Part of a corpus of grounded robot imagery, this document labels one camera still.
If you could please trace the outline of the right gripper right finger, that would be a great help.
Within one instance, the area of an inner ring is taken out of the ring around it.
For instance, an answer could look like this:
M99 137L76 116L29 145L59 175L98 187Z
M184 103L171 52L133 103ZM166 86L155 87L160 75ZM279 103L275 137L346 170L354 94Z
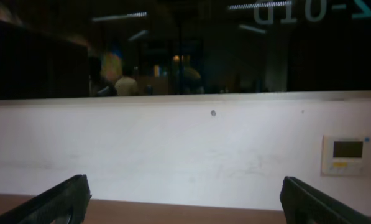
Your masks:
M371 224L371 217L296 177L284 178L280 202L287 224Z

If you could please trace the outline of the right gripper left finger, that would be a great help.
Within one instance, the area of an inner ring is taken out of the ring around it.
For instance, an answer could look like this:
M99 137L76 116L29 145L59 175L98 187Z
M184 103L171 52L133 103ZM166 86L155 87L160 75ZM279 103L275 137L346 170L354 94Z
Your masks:
M91 199L87 176L74 175L0 215L0 224L82 224Z

